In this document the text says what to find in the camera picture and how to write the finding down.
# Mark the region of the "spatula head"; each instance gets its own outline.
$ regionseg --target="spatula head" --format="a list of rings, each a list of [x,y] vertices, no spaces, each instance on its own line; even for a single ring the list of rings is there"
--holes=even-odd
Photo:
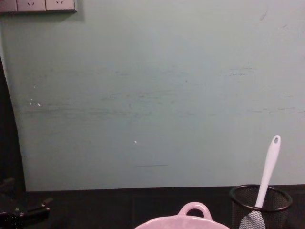
[[[262,213],[252,211],[249,215],[243,217],[239,229],[266,229]]]

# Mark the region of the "white spatula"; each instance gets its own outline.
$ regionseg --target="white spatula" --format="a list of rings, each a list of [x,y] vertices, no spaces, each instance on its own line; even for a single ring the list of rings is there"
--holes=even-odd
[[[262,177],[261,185],[259,187],[259,192],[255,204],[257,208],[261,208],[264,204],[266,192],[269,186],[269,181],[273,169],[275,167],[278,154],[280,152],[280,147],[281,147],[281,137],[275,136],[272,139],[272,142],[267,152],[263,177]],[[262,213],[259,211],[252,211],[249,215],[245,216],[242,219],[241,224],[239,225],[239,229],[266,229],[266,225],[262,217]]]

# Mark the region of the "dark countertop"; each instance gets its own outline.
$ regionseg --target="dark countertop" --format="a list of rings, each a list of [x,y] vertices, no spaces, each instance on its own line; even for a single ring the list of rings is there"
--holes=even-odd
[[[25,205],[52,197],[48,221],[29,229],[133,229],[156,217],[176,215],[188,202],[202,202],[213,220],[231,225],[232,187],[144,188],[28,192]],[[305,228],[305,185],[277,186],[294,199],[286,229]]]

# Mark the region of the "spatula handle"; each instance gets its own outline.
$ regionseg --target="spatula handle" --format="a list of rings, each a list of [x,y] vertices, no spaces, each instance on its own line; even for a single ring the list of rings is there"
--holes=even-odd
[[[255,204],[255,206],[257,208],[261,208],[264,204],[264,200],[265,200],[266,192],[267,192],[267,189],[269,186],[270,178],[271,178],[273,169],[275,167],[278,154],[280,152],[280,147],[281,147],[281,137],[275,136],[272,139],[272,142],[268,149],[263,177],[262,177],[261,185],[259,188],[256,204]]]

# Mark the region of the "outlet plate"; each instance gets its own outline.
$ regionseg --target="outlet plate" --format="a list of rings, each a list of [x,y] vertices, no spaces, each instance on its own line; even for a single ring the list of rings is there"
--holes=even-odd
[[[0,0],[0,12],[17,12],[16,0]]]
[[[75,0],[46,0],[47,11],[76,11]]]
[[[17,0],[18,12],[46,11],[45,0]]]

